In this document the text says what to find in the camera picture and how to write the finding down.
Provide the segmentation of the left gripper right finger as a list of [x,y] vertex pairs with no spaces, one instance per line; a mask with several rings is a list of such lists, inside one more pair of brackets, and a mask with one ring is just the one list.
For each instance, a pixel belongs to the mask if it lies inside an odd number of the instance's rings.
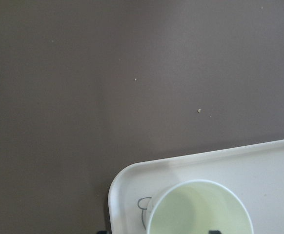
[[218,225],[213,225],[208,228],[208,234],[220,234],[220,229]]

